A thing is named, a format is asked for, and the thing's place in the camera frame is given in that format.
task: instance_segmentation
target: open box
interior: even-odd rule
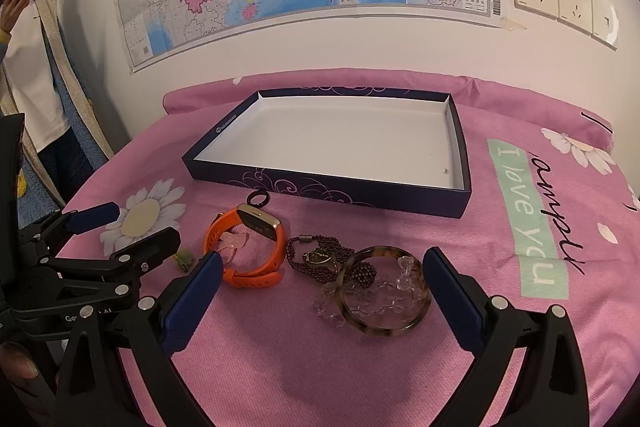
[[[447,93],[372,87],[252,94],[183,156],[197,180],[462,217],[465,138]]]

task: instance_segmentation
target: white shirt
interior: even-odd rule
[[[66,133],[69,123],[53,88],[40,15],[31,0],[11,32],[2,62],[7,82],[37,152]]]

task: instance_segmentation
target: silver bolt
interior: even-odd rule
[[[91,317],[93,313],[94,313],[94,307],[89,306],[89,304],[87,304],[87,306],[82,306],[82,308],[80,308],[80,316],[84,319],[88,319],[89,317]]]
[[[551,306],[551,312],[559,319],[563,318],[566,315],[565,309],[562,308],[562,306],[559,304],[554,304],[553,306]]]
[[[491,297],[491,305],[498,310],[505,310],[509,306],[509,301],[501,295]]]
[[[150,310],[156,304],[156,300],[153,297],[143,297],[138,301],[138,308],[142,311]]]

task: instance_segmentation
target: white daisy print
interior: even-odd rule
[[[631,192],[631,197],[634,200],[634,205],[636,206],[636,208],[638,210],[640,210],[640,200],[638,200],[638,198],[636,197],[636,193],[634,192],[634,188],[631,185],[627,185],[626,188],[628,188],[629,192]]]
[[[598,231],[600,232],[600,235],[610,243],[613,243],[614,245],[618,244],[616,236],[613,234],[613,232],[611,232],[611,229],[607,225],[598,223]]]
[[[560,134],[550,129],[543,128],[542,134],[562,154],[571,152],[575,160],[583,167],[588,167],[591,164],[600,174],[611,174],[613,172],[609,165],[615,165],[616,163],[606,151],[569,138],[565,133]]]
[[[187,205],[174,203],[184,194],[184,187],[171,190],[173,183],[173,178],[157,181],[150,191],[140,188],[127,199],[118,220],[108,224],[106,231],[100,234],[106,257],[167,227],[180,229],[176,219],[184,214]]]

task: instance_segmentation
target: white wall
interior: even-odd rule
[[[130,74],[112,0],[60,0],[62,25],[96,94],[105,132],[120,147],[164,115],[163,95],[223,78],[305,68],[390,68],[466,74],[533,89],[613,123],[614,157],[640,188],[640,2],[609,0],[621,19],[616,52],[522,10],[525,30],[423,18],[334,18],[222,39]]]

